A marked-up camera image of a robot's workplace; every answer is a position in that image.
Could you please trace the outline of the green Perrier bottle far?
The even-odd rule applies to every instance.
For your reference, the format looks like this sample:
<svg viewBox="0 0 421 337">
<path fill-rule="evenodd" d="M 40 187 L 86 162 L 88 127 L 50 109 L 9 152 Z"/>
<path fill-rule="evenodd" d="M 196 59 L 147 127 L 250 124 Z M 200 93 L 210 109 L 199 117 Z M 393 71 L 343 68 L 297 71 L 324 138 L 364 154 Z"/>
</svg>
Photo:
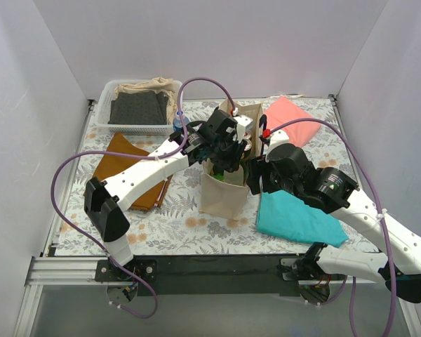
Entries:
<svg viewBox="0 0 421 337">
<path fill-rule="evenodd" d="M 248 174 L 249 169 L 248 169 L 248 165 L 247 165 L 247 163 L 246 163 L 246 160 L 241 160 L 239 163 L 240 163 L 240 166 L 241 166 L 241 167 L 242 167 L 242 169 L 243 169 L 243 172 L 244 172 L 245 174 Z"/>
</svg>

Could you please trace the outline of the green Perrier bottle near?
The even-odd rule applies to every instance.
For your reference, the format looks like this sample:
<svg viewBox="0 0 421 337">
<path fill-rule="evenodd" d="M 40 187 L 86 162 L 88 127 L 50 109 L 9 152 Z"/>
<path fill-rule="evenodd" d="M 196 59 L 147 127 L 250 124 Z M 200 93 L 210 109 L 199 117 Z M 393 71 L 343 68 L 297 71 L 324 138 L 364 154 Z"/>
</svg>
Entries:
<svg viewBox="0 0 421 337">
<path fill-rule="evenodd" d="M 224 170 L 221 168 L 218 168 L 216 166 L 214 166 L 210 172 L 210 175 L 219 181 L 223 181 L 224 180 Z"/>
</svg>

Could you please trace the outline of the floral patterned table mat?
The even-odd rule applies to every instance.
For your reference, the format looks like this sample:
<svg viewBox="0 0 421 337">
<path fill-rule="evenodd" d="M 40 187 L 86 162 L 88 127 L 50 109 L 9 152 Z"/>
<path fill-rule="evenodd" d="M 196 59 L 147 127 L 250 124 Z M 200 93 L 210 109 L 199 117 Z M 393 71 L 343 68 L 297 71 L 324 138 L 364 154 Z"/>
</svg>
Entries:
<svg viewBox="0 0 421 337">
<path fill-rule="evenodd" d="M 316 119 L 325 120 L 340 130 L 338 115 L 327 98 L 288 98 L 292 103 Z M 204 120 L 222 102 L 221 100 L 185 101 L 183 109 L 190 120 Z M 106 150 L 114 133 L 97 127 L 95 108 L 91 112 L 80 151 Z M 165 139 L 164 136 L 130 136 L 126 139 L 134 146 L 152 152 Z M 316 167 L 333 166 L 356 179 L 349 155 L 341 139 L 329 128 L 322 126 L 304 146 L 304 151 Z M 87 180 L 92 178 L 102 156 L 80 158 L 73 179 L 65 216 L 74 225 L 101 240 L 83 211 L 83 192 Z M 194 255 L 212 253 L 304 253 L 308 246 L 285 239 L 260 234 L 256 229 L 260 196 L 248 192 L 239 220 L 227 220 L 200 212 L 202 166 L 193 165 L 176 173 L 160 207 L 151 211 L 125 212 L 131 226 L 127 234 L 135 255 Z M 349 239 L 343 249 L 373 252 L 377 248 L 351 227 L 341 224 Z M 102 256 L 94 242 L 77 232 L 68 223 L 60 225 L 53 237 L 54 256 Z"/>
</svg>

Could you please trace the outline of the teal folded cloth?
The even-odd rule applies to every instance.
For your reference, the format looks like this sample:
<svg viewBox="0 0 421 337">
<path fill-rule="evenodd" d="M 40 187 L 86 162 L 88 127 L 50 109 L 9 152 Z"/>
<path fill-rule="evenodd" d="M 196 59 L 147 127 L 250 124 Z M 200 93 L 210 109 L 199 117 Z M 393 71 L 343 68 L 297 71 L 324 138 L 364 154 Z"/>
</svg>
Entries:
<svg viewBox="0 0 421 337">
<path fill-rule="evenodd" d="M 301 244 L 338 248 L 348 240 L 340 221 L 282 190 L 261 194 L 256 225 L 262 234 Z"/>
</svg>

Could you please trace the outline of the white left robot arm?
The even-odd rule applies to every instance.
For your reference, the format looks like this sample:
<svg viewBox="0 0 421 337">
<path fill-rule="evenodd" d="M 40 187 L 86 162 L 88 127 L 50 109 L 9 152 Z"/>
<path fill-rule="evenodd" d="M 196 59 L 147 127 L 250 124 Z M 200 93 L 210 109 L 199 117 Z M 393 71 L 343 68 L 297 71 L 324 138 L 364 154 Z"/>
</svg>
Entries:
<svg viewBox="0 0 421 337">
<path fill-rule="evenodd" d="M 202 123 L 183 124 L 147 159 L 104 180 L 92 178 L 86 183 L 84 211 L 100 233 L 117 279 L 126 281 L 135 274 L 125 211 L 162 180 L 195 163 L 209 160 L 224 171 L 236 171 L 247 144 L 244 135 L 252 124 L 250 117 L 233 117 L 215 109 Z"/>
</svg>

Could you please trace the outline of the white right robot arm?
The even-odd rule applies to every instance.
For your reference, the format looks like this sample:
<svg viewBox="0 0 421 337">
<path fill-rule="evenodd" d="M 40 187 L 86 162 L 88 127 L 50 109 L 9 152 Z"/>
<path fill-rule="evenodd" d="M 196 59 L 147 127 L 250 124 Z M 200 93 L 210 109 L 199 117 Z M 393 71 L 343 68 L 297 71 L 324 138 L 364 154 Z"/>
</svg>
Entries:
<svg viewBox="0 0 421 337">
<path fill-rule="evenodd" d="M 315 168 L 292 144 L 248 160 L 248 186 L 253 194 L 283 190 L 312 209 L 344 222 L 378 248 L 356 253 L 314 242 L 287 272 L 296 279 L 350 275 L 385 285 L 399 298 L 421 303 L 421 237 L 384 211 L 347 174 Z"/>
</svg>

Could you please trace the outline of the brown folded cloth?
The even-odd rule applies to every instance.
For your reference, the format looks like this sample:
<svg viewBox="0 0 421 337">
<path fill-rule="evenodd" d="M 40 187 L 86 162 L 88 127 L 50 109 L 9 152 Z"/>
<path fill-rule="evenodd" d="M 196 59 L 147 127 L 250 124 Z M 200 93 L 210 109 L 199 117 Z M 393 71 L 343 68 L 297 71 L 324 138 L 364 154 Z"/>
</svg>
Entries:
<svg viewBox="0 0 421 337">
<path fill-rule="evenodd" d="M 120 152 L 138 156 L 148 155 L 147 151 L 132 145 L 130 141 L 123 136 L 122 133 L 114 134 L 107 148 L 107 152 Z M 100 181 L 106 180 L 111 176 L 115 176 L 116 174 L 125 171 L 136 163 L 138 163 L 138 159 L 106 154 L 102 157 L 97 168 L 95 169 L 93 178 L 98 178 Z M 139 211 L 150 211 L 153 208 L 160 207 L 164 197 L 166 196 L 171 179 L 172 176 L 170 176 L 168 180 L 163 180 L 148 190 L 135 202 L 133 202 L 131 209 Z"/>
</svg>

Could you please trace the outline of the Pocari Sweat bottle blue label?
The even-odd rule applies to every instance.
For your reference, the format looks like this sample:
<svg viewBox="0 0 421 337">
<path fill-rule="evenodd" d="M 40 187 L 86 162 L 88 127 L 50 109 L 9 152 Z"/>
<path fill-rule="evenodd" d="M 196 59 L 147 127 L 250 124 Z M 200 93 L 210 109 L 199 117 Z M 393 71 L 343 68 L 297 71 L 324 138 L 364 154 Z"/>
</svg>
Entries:
<svg viewBox="0 0 421 337">
<path fill-rule="evenodd" d="M 184 125 L 188 125 L 189 118 L 184 115 L 183 111 L 177 111 L 173 118 L 173 130 L 181 131 Z"/>
</svg>

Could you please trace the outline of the dark can silver pull-tab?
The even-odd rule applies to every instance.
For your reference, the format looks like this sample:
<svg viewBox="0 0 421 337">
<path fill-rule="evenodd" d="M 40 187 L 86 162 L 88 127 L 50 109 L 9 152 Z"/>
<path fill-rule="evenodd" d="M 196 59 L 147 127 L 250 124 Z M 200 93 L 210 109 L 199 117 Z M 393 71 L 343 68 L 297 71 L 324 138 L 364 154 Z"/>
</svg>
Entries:
<svg viewBox="0 0 421 337">
<path fill-rule="evenodd" d="M 245 141 L 246 141 L 246 146 L 243 151 L 243 158 L 247 159 L 251 154 L 253 145 L 250 139 L 245 139 Z"/>
</svg>

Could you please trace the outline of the white plastic basket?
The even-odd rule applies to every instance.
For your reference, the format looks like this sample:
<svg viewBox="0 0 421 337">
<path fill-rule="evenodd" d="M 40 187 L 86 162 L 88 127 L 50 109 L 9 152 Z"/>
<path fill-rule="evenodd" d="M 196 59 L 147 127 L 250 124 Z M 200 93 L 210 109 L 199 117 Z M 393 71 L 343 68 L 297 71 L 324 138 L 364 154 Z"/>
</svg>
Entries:
<svg viewBox="0 0 421 337">
<path fill-rule="evenodd" d="M 173 132 L 173 126 L 170 122 L 165 125 L 125 125 L 109 124 L 111 114 L 111 104 L 116 100 L 115 89 L 119 84 L 139 84 L 149 81 L 149 79 L 115 79 L 109 81 L 100 95 L 98 103 L 95 105 L 95 125 L 100 128 L 108 129 L 112 132 L 120 132 L 131 135 L 149 135 L 149 136 L 169 136 Z"/>
</svg>

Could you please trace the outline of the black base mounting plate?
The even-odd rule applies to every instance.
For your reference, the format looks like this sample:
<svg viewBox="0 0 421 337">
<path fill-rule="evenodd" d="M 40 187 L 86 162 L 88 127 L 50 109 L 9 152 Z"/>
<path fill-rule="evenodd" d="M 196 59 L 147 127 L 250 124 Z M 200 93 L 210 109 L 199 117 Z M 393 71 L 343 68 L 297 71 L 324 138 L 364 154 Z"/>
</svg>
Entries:
<svg viewBox="0 0 421 337">
<path fill-rule="evenodd" d="M 301 254 L 135 256 L 126 267 L 158 295 L 273 293 L 298 296 L 299 283 L 319 288 L 341 276 L 323 276 L 298 267 Z"/>
</svg>

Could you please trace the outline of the beige canvas tote bag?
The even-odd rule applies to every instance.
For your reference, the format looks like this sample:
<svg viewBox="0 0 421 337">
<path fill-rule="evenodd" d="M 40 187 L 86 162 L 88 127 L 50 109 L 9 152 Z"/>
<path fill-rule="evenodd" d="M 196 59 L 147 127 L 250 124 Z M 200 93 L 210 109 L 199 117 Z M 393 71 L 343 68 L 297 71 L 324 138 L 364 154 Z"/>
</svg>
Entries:
<svg viewBox="0 0 421 337">
<path fill-rule="evenodd" d="M 260 103 L 236 104 L 236 107 L 240 114 L 253 119 L 252 138 L 250 139 L 253 145 L 252 151 L 247 159 L 242 158 L 247 163 L 248 159 L 261 153 L 261 142 L 258 136 L 260 135 L 259 121 L 263 115 L 263 108 Z M 239 166 L 239 169 L 233 173 L 224 172 L 224 180 L 219 181 L 210 175 L 214 167 L 211 161 L 205 161 L 202 163 L 202 167 L 200 212 L 229 220 L 240 219 L 250 191 L 246 184 L 248 174 L 245 174 L 242 167 Z"/>
</svg>

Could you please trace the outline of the beige crumpled cloth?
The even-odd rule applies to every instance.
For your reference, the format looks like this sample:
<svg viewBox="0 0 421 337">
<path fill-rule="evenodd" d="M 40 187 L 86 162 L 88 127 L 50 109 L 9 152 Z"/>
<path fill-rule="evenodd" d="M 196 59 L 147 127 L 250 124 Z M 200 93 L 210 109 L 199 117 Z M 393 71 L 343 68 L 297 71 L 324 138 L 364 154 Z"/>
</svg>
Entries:
<svg viewBox="0 0 421 337">
<path fill-rule="evenodd" d="M 139 81 L 138 83 L 129 83 L 124 81 L 115 89 L 115 95 L 120 93 L 135 94 L 145 91 L 154 91 L 155 93 L 163 93 L 168 102 L 166 105 L 166 121 L 168 124 L 173 122 L 175 113 L 177 112 L 177 99 L 179 87 L 175 84 L 173 79 L 164 79 L 163 77 L 156 77 L 149 81 Z"/>
</svg>

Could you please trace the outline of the green perrier bottle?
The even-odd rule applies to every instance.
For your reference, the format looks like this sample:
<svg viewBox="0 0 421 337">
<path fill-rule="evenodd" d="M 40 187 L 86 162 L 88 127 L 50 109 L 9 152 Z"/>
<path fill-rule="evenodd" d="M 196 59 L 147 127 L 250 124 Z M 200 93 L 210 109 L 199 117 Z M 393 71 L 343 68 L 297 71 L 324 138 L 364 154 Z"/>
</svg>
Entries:
<svg viewBox="0 0 421 337">
<path fill-rule="evenodd" d="M 246 163 L 246 160 L 241 160 L 239 163 L 240 163 L 240 166 L 241 166 L 241 167 L 242 167 L 242 169 L 243 169 L 243 172 L 244 172 L 245 174 L 248 174 L 249 169 L 248 169 L 248 165 L 247 165 L 247 163 Z"/>
<path fill-rule="evenodd" d="M 224 180 L 224 170 L 221 168 L 218 168 L 216 166 L 214 166 L 210 172 L 210 175 L 219 181 L 223 181 Z"/>
</svg>

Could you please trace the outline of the dark grey dotted cloth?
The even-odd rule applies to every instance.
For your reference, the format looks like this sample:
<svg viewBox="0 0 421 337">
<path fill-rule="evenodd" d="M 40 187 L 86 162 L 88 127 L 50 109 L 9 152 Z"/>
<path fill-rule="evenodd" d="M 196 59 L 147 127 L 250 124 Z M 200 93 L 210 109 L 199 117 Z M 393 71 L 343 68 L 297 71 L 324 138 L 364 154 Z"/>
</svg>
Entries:
<svg viewBox="0 0 421 337">
<path fill-rule="evenodd" d="M 111 102 L 108 124 L 166 125 L 168 97 L 160 92 L 119 93 Z"/>
</svg>

